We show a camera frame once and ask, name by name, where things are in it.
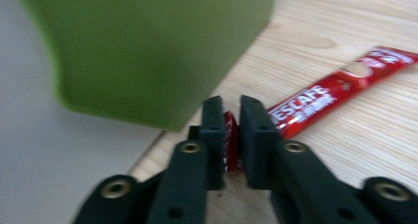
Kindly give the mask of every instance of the green object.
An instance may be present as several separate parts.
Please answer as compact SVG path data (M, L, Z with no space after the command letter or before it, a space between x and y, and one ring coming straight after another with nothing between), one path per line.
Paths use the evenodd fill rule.
M268 23L273 0L23 0L67 108L180 130Z

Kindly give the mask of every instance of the wood grain surface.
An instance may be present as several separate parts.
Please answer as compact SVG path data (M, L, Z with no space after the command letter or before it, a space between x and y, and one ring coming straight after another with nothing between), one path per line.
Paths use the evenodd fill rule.
M222 96L225 110L236 115L241 95L270 107L375 45L418 52L417 0L276 0L271 23L212 95ZM383 176L418 192L417 106L415 65L295 139L311 146L338 179L354 187ZM130 174L144 181L164 169L188 126L199 123L200 111L182 132L165 132ZM244 175L225 180L221 195L208 194L207 223L277 223L268 191L246 188Z

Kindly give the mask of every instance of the green cup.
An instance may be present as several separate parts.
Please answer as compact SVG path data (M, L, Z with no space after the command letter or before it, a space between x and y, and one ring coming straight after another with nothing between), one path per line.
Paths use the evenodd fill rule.
M22 0L67 108L180 130L262 31L273 0Z

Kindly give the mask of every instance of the green container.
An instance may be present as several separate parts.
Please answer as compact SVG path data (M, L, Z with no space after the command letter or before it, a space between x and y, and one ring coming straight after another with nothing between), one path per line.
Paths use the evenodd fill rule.
M23 0L67 108L180 130L268 23L273 0Z

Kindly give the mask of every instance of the light wood tabletop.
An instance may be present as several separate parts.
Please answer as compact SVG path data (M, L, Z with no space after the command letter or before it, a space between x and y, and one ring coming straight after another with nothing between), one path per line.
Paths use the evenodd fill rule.
M417 0L276 0L270 24L212 95L239 116L240 96L268 108L355 60L375 45L418 52ZM394 179L418 192L418 66L356 96L294 139L309 145L341 181ZM182 132L164 132L130 174L145 181L164 169ZM269 192L225 176L208 193L206 223L277 223Z

